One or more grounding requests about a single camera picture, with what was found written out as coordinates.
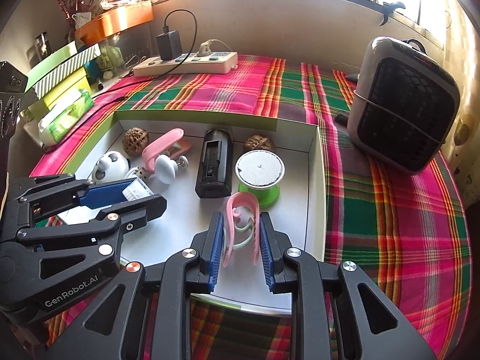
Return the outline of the white panda fan toy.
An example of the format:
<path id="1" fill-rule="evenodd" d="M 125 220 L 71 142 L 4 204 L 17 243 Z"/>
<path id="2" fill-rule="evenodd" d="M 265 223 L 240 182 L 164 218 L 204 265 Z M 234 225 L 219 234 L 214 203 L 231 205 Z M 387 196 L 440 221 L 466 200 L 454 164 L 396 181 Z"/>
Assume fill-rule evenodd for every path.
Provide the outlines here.
<path id="1" fill-rule="evenodd" d="M 129 160 L 118 151 L 109 151 L 104 154 L 92 170 L 92 181 L 97 184 L 105 184 L 116 180 L 122 180 L 130 169 Z"/>

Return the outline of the pink plastic clip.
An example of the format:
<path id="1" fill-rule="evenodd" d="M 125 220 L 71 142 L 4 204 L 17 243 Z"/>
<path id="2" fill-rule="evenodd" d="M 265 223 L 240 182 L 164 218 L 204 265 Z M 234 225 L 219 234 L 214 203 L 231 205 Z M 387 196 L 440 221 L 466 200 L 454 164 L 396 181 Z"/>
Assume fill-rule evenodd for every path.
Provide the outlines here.
<path id="1" fill-rule="evenodd" d="M 226 246 L 224 247 L 223 266 L 227 267 L 233 252 L 253 244 L 253 264 L 260 258 L 260 204 L 257 197 L 249 192 L 237 192 L 227 201 Z"/>

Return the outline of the small white round knob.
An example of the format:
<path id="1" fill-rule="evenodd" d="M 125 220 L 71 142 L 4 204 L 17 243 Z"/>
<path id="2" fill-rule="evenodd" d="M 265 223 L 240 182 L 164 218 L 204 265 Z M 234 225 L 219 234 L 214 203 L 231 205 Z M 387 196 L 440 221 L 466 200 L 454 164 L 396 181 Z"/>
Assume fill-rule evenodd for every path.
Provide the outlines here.
<path id="1" fill-rule="evenodd" d="M 181 155 L 177 160 L 171 159 L 168 155 L 161 154 L 154 161 L 154 174 L 160 182 L 171 185 L 176 180 L 176 174 L 180 169 L 187 169 L 188 158 Z"/>

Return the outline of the pink oblong eraser block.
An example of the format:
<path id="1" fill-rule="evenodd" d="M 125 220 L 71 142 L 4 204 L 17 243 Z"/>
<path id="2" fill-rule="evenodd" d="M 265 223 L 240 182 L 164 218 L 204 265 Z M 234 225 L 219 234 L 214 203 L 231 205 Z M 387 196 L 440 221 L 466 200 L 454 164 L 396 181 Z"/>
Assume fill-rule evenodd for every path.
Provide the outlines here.
<path id="1" fill-rule="evenodd" d="M 181 155 L 186 154 L 191 146 L 192 143 L 184 138 L 184 130 L 179 127 L 174 128 L 145 147 L 142 152 L 144 168 L 153 173 L 155 161 L 160 155 L 168 155 L 171 159 L 177 160 Z"/>

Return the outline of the green shallow cardboard box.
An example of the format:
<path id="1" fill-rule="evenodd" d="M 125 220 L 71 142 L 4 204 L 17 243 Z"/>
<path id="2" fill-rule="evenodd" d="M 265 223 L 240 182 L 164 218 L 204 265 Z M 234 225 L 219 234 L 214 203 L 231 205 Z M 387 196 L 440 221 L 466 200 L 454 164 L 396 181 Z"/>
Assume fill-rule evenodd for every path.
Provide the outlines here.
<path id="1" fill-rule="evenodd" d="M 166 199 L 158 219 L 124 235 L 123 263 L 152 266 L 220 232 L 218 281 L 206 300 L 254 314 L 287 315 L 288 294 L 273 294 L 259 250 L 260 229 L 287 234 L 295 254 L 325 254 L 326 183 L 320 129 L 313 124 L 203 111 L 118 111 L 80 147 L 65 144 L 38 173 L 123 180 L 134 167 Z"/>

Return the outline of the large brown walnut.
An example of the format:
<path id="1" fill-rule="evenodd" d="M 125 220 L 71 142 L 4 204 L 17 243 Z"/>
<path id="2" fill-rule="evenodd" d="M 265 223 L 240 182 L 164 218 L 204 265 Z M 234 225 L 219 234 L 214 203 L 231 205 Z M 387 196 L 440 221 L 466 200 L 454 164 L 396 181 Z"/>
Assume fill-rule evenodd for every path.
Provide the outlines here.
<path id="1" fill-rule="evenodd" d="M 139 127 L 129 129 L 122 139 L 122 147 L 124 152 L 129 156 L 141 155 L 145 147 L 149 145 L 149 133 Z"/>

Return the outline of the black battery charger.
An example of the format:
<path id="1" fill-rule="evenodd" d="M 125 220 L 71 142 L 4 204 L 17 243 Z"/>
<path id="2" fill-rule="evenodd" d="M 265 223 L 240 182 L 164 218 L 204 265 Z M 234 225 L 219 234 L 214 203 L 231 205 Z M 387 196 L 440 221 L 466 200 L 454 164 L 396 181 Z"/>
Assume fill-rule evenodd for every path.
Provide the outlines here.
<path id="1" fill-rule="evenodd" d="M 233 141 L 219 128 L 206 132 L 195 191 L 200 198 L 228 197 L 232 193 Z"/>

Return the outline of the green spool with white lid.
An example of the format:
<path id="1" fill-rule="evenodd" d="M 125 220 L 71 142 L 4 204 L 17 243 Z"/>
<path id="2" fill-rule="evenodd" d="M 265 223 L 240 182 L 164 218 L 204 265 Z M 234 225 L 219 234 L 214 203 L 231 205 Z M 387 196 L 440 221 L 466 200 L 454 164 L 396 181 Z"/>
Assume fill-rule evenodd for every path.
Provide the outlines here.
<path id="1" fill-rule="evenodd" d="M 238 158 L 234 170 L 239 180 L 238 191 L 253 194 L 261 209 L 278 200 L 285 165 L 277 154 L 268 150 L 246 152 Z"/>

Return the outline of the green tissue pack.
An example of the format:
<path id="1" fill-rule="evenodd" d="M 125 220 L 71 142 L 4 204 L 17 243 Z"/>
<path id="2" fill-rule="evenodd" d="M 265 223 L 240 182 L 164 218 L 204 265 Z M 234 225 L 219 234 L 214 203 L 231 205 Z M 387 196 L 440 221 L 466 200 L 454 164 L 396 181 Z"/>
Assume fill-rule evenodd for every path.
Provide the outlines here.
<path id="1" fill-rule="evenodd" d="M 41 144 L 52 147 L 66 136 L 80 118 L 95 105 L 89 91 L 70 88 L 62 94 L 53 108 L 38 122 Z"/>

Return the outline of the small brown walnut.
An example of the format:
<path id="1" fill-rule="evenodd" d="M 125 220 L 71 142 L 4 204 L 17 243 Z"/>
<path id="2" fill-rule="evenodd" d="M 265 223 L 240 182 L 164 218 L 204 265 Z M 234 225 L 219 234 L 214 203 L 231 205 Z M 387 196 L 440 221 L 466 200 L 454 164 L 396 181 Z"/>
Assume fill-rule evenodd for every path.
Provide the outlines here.
<path id="1" fill-rule="evenodd" d="M 253 150 L 267 150 L 275 153 L 277 148 L 274 141 L 269 136 L 254 134 L 249 136 L 243 144 L 244 153 Z"/>

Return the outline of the striped white box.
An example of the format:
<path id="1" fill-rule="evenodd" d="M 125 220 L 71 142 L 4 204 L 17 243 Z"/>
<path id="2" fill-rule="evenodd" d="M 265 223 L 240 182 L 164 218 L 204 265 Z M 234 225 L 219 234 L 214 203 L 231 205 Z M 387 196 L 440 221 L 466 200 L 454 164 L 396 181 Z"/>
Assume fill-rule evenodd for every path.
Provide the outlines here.
<path id="1" fill-rule="evenodd" d="M 101 49 L 99 44 L 90 46 L 82 52 L 72 55 L 72 57 L 60 63 L 58 67 L 55 67 L 41 77 L 41 79 L 32 86 L 33 91 L 39 99 L 43 98 L 48 92 L 57 86 L 59 82 L 100 55 Z"/>

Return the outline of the yellow green boxes stack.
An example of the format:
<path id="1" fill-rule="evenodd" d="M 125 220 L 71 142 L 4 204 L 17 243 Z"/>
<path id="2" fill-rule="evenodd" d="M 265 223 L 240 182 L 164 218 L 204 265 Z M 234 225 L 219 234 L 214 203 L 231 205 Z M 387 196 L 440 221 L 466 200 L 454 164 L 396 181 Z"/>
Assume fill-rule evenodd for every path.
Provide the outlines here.
<path id="1" fill-rule="evenodd" d="M 24 100 L 29 104 L 29 106 L 23 106 L 23 110 L 20 113 L 21 118 L 24 121 L 39 121 L 47 114 L 48 111 L 53 108 L 60 96 L 69 89 L 87 89 L 89 92 L 91 92 L 91 89 L 89 88 L 89 82 L 87 80 L 85 66 L 81 67 L 79 70 L 73 72 L 70 76 L 59 82 L 57 86 L 52 88 L 52 90 L 41 99 L 37 97 L 32 88 L 32 86 L 46 73 L 58 67 L 60 63 L 72 57 L 72 55 L 80 53 L 85 49 L 86 48 L 83 47 L 81 50 L 78 50 L 77 44 L 72 41 L 30 69 L 30 71 L 27 73 L 27 94 L 25 95 Z"/>

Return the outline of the black power adapter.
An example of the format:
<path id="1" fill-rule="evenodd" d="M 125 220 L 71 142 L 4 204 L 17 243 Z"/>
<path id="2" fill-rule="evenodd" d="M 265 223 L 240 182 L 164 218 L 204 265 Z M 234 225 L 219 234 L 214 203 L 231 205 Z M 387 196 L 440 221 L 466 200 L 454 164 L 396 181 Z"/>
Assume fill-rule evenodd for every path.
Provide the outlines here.
<path id="1" fill-rule="evenodd" d="M 162 61 L 173 60 L 182 55 L 181 38 L 176 30 L 161 33 L 156 37 L 156 43 Z"/>

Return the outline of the orange box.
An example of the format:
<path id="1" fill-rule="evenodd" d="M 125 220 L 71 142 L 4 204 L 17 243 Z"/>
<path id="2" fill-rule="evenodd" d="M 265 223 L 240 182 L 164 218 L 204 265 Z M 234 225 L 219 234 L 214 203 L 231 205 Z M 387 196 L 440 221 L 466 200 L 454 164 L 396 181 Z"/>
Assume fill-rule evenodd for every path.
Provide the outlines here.
<path id="1" fill-rule="evenodd" d="M 75 39 L 86 46 L 99 43 L 112 35 L 153 20 L 150 1 L 138 2 L 108 10 L 75 32 Z"/>

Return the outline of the beige power strip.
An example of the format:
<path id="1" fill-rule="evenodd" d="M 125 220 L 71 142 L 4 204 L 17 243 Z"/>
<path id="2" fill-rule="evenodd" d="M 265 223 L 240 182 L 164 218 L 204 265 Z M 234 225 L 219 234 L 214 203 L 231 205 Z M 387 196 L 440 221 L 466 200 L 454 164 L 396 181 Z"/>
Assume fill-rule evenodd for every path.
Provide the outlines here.
<path id="1" fill-rule="evenodd" d="M 133 67 L 135 77 L 161 76 L 163 74 L 226 74 L 238 65 L 237 52 L 213 52 L 205 57 L 195 53 L 173 60 L 161 57 L 146 59 Z"/>

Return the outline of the white plug on strip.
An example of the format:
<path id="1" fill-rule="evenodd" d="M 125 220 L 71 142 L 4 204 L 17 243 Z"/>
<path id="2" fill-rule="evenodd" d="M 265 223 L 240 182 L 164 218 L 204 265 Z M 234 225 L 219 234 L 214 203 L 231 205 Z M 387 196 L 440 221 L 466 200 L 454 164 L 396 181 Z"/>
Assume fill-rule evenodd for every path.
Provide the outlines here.
<path id="1" fill-rule="evenodd" d="M 214 38 L 214 39 L 209 39 L 207 41 L 204 41 L 203 43 L 200 44 L 199 51 L 197 52 L 197 56 L 202 58 L 202 57 L 206 57 L 208 55 L 211 55 L 212 54 L 212 50 L 211 50 L 212 43 L 219 43 L 223 47 L 225 47 L 229 52 L 232 52 L 232 49 L 226 43 L 224 43 L 223 41 L 221 41 L 219 39 Z"/>

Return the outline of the grey black space heater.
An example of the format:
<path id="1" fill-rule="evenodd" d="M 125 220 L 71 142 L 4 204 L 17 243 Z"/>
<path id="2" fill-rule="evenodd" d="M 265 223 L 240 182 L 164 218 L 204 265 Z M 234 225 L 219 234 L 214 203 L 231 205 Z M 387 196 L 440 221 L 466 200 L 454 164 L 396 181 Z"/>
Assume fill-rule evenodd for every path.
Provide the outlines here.
<path id="1" fill-rule="evenodd" d="M 351 141 L 415 175 L 444 144 L 461 103 L 453 77 L 405 41 L 367 46 L 347 121 Z"/>

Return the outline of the black window latch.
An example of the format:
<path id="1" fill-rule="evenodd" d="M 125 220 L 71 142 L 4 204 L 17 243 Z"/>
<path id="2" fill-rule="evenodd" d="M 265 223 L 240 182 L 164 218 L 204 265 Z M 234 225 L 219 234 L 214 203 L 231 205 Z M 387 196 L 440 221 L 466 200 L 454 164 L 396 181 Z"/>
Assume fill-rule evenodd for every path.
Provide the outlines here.
<path id="1" fill-rule="evenodd" d="M 405 9 L 406 6 L 402 2 L 383 2 L 382 5 L 382 14 L 383 14 L 383 20 L 380 23 L 380 26 L 385 25 L 391 14 L 394 13 L 397 9 Z"/>

